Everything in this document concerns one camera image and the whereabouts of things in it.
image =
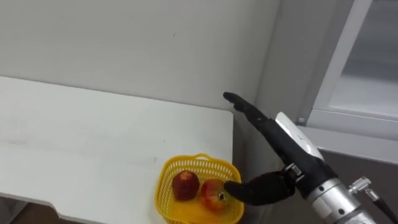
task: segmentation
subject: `apple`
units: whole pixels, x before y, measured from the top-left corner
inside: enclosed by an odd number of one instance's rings
[[[194,199],[197,196],[199,186],[198,176],[189,170],[181,171],[172,181],[174,197],[179,201]]]
[[[219,179],[209,179],[203,183],[200,190],[200,202],[209,210],[219,212],[229,204],[230,196],[224,189],[224,182]]]

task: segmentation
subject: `basket handle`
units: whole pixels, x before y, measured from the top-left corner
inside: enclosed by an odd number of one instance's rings
[[[196,154],[196,155],[192,156],[192,158],[194,158],[194,159],[205,158],[206,160],[209,160],[209,161],[213,160],[213,158],[211,156],[209,156],[208,154],[205,154],[205,153]]]

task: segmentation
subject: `yellow basket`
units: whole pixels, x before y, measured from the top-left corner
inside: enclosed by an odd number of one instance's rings
[[[172,191],[172,179],[183,170],[196,173],[201,184],[212,178],[223,181],[241,181],[239,171],[232,164],[221,159],[211,158],[206,154],[176,156],[169,159],[160,173],[155,193],[156,209],[167,223],[235,224],[242,218],[244,205],[234,198],[222,213],[208,211],[200,203],[198,197],[187,202],[176,201]]]

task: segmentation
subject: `white wall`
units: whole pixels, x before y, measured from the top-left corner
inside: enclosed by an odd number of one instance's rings
[[[227,108],[254,101],[279,1],[0,2],[0,75]]]

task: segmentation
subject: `black robotic finger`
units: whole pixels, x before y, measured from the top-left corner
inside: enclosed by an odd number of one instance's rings
[[[294,184],[286,179],[281,172],[262,174],[248,183],[227,181],[225,191],[237,200],[249,205],[267,205],[279,202],[292,196]]]
[[[223,96],[226,100],[234,105],[236,111],[242,112],[254,127],[257,128],[259,124],[268,119],[255,106],[237,94],[225,92]]]

